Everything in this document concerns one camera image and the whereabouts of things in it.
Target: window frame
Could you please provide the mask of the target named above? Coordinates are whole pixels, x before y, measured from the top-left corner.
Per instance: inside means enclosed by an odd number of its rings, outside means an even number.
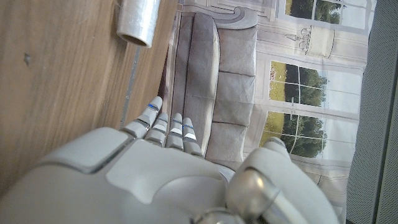
[[[316,21],[315,20],[315,8],[317,5],[317,1],[328,1],[328,2],[332,2],[332,3],[337,3],[337,4],[341,4],[342,7],[340,7],[340,14],[343,15],[343,6],[353,6],[353,7],[358,7],[358,8],[362,8],[365,9],[365,28],[364,29],[359,29],[359,28],[355,28],[355,27],[349,27],[349,26],[344,26],[341,25],[342,19],[340,18],[340,23],[339,24],[330,24],[328,22],[323,22],[323,21]],[[337,1],[337,0],[313,0],[313,7],[312,7],[312,18],[311,19],[304,19],[304,18],[298,18],[298,17],[294,17],[294,16],[289,16],[285,14],[285,6],[286,6],[286,0],[279,0],[279,3],[277,5],[277,9],[276,9],[276,15],[278,19],[283,19],[285,21],[290,21],[290,22],[294,22],[294,23],[299,23],[299,24],[306,24],[306,25],[314,25],[314,26],[318,26],[318,27],[324,27],[327,29],[335,29],[335,30],[341,30],[341,31],[345,31],[345,32],[352,32],[355,34],[364,34],[364,35],[368,35],[369,34],[369,30],[371,27],[369,27],[369,17],[371,15],[371,13],[374,13],[374,10],[372,10],[372,1],[371,0],[367,0],[366,2],[366,7],[362,7],[362,6],[355,6],[354,4],[350,4],[350,3],[345,3],[344,1]]]
[[[271,73],[271,63],[272,62],[279,62],[279,63],[284,63],[284,64],[289,64],[289,65],[294,65],[298,68],[298,70],[300,70],[300,68],[308,68],[308,69],[313,69],[313,70],[317,70],[316,68],[310,67],[310,66],[306,66],[306,65],[297,65],[296,63],[290,63],[290,62],[284,62],[283,60],[275,60],[275,59],[270,59],[268,61],[269,63],[269,71],[268,73]],[[339,110],[333,110],[333,109],[329,109],[329,108],[324,108],[321,106],[312,106],[312,105],[305,105],[305,104],[301,104],[301,86],[307,87],[307,88],[314,88],[314,89],[320,89],[320,88],[316,88],[316,87],[312,87],[312,86],[306,86],[300,83],[300,72],[298,72],[298,83],[289,83],[289,82],[280,82],[280,81],[275,81],[275,80],[268,80],[268,86],[271,85],[272,82],[279,82],[279,83],[287,83],[287,84],[291,84],[291,85],[297,85],[298,86],[298,103],[294,103],[294,102],[286,102],[286,101],[278,101],[278,100],[272,100],[270,97],[270,88],[268,88],[267,91],[267,99],[268,99],[268,103],[272,106],[276,106],[276,107],[283,107],[285,109],[288,110],[292,110],[292,111],[311,111],[314,114],[328,114],[331,116],[339,116],[342,118],[348,118],[348,119],[355,119],[355,117],[357,117],[359,115],[359,110],[360,110],[360,106],[357,109],[356,113],[350,113],[350,112],[346,112],[346,111],[339,111]],[[356,93],[350,93],[350,92],[345,92],[345,91],[340,91],[343,93],[347,93],[347,94],[352,94],[352,95],[358,95],[359,98],[361,95],[356,94]]]

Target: robotic arm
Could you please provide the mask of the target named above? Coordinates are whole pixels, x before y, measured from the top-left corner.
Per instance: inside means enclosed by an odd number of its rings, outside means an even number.
[[[45,156],[3,196],[0,223],[338,223],[280,139],[228,183],[191,120],[169,122],[161,106],[156,97],[122,130],[96,129]]]

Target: wooden table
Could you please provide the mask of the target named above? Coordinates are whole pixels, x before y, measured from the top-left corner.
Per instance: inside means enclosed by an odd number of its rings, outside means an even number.
[[[177,0],[161,1],[152,48],[140,50],[116,35],[119,5],[0,2],[0,195],[43,155],[118,129],[157,95]]]

